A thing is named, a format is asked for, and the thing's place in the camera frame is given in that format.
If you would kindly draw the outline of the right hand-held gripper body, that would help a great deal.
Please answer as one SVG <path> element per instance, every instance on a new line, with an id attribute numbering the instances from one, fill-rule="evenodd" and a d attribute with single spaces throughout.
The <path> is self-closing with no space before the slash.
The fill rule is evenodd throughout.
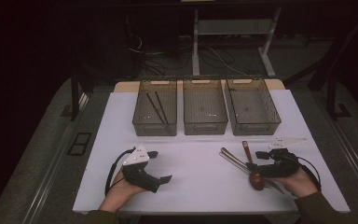
<path id="1" fill-rule="evenodd" d="M 287 148 L 303 142 L 298 138 L 276 138 L 268 146 L 269 159 L 272 164 L 259 165 L 258 172 L 262 177 L 278 178 L 293 175 L 300 167 L 298 157 Z"/>

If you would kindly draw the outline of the brown wooden spoon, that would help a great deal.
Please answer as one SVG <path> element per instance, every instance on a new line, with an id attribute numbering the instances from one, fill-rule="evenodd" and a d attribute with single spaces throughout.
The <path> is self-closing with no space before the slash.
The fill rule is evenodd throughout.
<path id="1" fill-rule="evenodd" d="M 255 170 L 253 158 L 250 152 L 250 148 L 248 146 L 248 143 L 246 141 L 242 142 L 242 146 L 245 152 L 245 155 L 248 159 L 248 169 L 250 170 L 249 174 L 249 181 L 251 186 L 256 190 L 263 190 L 265 187 L 265 180 L 260 176 L 260 174 Z"/>

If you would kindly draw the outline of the black chopstick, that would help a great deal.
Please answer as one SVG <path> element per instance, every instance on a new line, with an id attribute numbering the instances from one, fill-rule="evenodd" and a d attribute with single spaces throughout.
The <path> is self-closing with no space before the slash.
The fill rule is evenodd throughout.
<path id="1" fill-rule="evenodd" d="M 159 120 L 161 121 L 161 123 L 165 124 L 164 119 L 163 119 L 162 116 L 159 114 L 159 112 L 158 112 L 158 110 L 157 110 L 157 108 L 156 108 L 156 106 L 155 106 L 155 104 L 154 104 L 153 100 L 151 99 L 151 97 L 150 97 L 150 95 L 149 95 L 148 92 L 146 93 L 146 97 L 147 97 L 148 101 L 150 102 L 150 104 L 152 105 L 152 107 L 153 107 L 154 111 L 156 112 L 156 114 L 157 114 Z"/>
<path id="2" fill-rule="evenodd" d="M 164 120 L 163 123 L 168 124 L 168 119 L 167 119 L 167 117 L 166 117 L 166 113 L 165 113 L 165 111 L 164 111 L 164 107 L 163 107 L 163 105 L 162 105 L 162 102 L 161 102 L 161 100 L 160 100 L 160 97 L 159 97 L 157 91 L 155 91 L 155 95 L 156 95 L 156 97 L 157 97 L 158 104 L 159 104 L 159 107 L 160 107 L 160 110 L 161 110 L 161 113 L 162 113 L 162 116 L 163 116 L 163 120 Z"/>

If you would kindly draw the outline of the black metal stand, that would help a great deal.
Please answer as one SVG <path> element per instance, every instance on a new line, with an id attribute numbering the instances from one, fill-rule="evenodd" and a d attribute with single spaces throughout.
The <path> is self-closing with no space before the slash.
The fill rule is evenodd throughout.
<path id="1" fill-rule="evenodd" d="M 347 117 L 349 112 L 340 107 L 336 112 L 337 84 L 346 86 L 358 102 L 358 21 L 345 33 L 339 34 L 321 60 L 283 81 L 285 86 L 315 72 L 308 88 L 320 91 L 327 84 L 326 110 L 333 120 Z"/>
<path id="2" fill-rule="evenodd" d="M 92 81 L 88 72 L 84 68 L 74 69 L 71 73 L 71 94 L 72 94 L 72 115 L 71 120 L 75 120 L 80 112 L 81 95 L 90 92 Z"/>

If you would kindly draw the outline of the silver metal fork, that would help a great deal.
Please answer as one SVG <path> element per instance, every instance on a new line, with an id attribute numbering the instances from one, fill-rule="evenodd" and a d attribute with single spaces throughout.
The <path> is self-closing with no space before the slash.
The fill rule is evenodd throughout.
<path id="1" fill-rule="evenodd" d="M 245 166 L 239 164 L 239 163 L 238 163 L 237 161 L 235 161 L 234 159 L 231 159 L 231 158 L 228 156 L 228 154 L 226 154 L 226 153 L 224 153 L 224 152 L 220 152 L 219 155 L 220 155 L 221 157 L 223 157 L 226 161 L 230 162 L 231 164 L 233 164 L 234 166 L 236 166 L 237 168 L 239 168 L 240 170 L 242 170 L 243 172 L 245 172 L 245 173 L 249 176 L 249 174 L 250 174 L 249 170 L 248 170 Z M 265 181 L 265 187 L 264 187 L 264 189 L 270 189 L 270 188 L 271 188 L 271 185 L 268 184 L 268 183 Z"/>

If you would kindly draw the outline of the translucent brown plastic bin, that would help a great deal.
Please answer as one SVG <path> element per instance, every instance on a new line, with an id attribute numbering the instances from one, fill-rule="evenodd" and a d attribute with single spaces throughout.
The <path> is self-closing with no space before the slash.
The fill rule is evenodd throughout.
<path id="1" fill-rule="evenodd" d="M 138 136 L 176 136 L 175 78 L 144 79 L 140 82 L 132 125 Z"/>
<path id="2" fill-rule="evenodd" d="M 219 76 L 186 77 L 183 103 L 186 135 L 225 133 L 228 117 Z"/>
<path id="3" fill-rule="evenodd" d="M 282 120 L 264 79 L 227 79 L 225 96 L 234 135 L 275 134 Z"/>

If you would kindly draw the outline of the person's right hand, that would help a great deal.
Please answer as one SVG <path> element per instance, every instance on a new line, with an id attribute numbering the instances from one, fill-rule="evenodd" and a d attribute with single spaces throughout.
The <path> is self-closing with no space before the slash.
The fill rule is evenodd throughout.
<path id="1" fill-rule="evenodd" d="M 273 178 L 273 181 L 283 184 L 285 189 L 297 198 L 304 198 L 318 191 L 310 176 L 302 168 L 288 177 Z"/>

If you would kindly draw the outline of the white metal table frame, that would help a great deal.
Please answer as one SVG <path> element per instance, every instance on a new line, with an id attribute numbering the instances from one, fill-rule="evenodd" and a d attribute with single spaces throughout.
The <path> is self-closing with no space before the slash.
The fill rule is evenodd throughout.
<path id="1" fill-rule="evenodd" d="M 200 35 L 265 35 L 264 45 L 258 54 L 268 77 L 276 77 L 268 53 L 282 9 L 274 9 L 270 19 L 201 20 L 199 11 L 194 11 L 192 74 L 200 75 L 199 36 Z"/>

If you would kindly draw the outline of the white table sheet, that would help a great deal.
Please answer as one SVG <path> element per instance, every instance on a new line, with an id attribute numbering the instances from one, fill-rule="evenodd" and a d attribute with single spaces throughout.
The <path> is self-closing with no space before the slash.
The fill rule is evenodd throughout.
<path id="1" fill-rule="evenodd" d="M 294 213 L 293 196 L 276 189 L 257 191 L 248 175 L 220 156 L 226 148 L 240 160 L 246 158 L 243 137 L 231 131 L 222 135 L 139 136 L 132 125 L 137 95 L 134 92 L 110 94 L 89 161 L 77 192 L 74 211 L 87 213 L 99 207 L 104 198 L 110 170 L 118 170 L 126 150 L 139 145 L 158 156 L 145 170 L 170 182 L 157 192 L 144 192 L 131 199 L 125 214 L 284 214 Z"/>

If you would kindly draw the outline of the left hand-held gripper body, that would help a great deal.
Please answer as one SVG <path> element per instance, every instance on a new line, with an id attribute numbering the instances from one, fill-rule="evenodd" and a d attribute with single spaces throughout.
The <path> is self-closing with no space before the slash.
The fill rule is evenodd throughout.
<path id="1" fill-rule="evenodd" d="M 134 186 L 156 193 L 160 186 L 159 179 L 145 171 L 150 160 L 145 146 L 140 145 L 123 161 L 122 173 L 125 179 Z"/>

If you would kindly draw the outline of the person's left hand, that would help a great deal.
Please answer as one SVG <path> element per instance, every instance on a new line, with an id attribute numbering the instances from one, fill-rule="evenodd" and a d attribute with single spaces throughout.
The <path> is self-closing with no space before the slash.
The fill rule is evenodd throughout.
<path id="1" fill-rule="evenodd" d="M 133 196 L 144 192 L 145 189 L 129 183 L 122 172 L 118 172 L 114 178 L 113 186 L 110 188 L 107 198 L 115 206 L 124 206 Z"/>

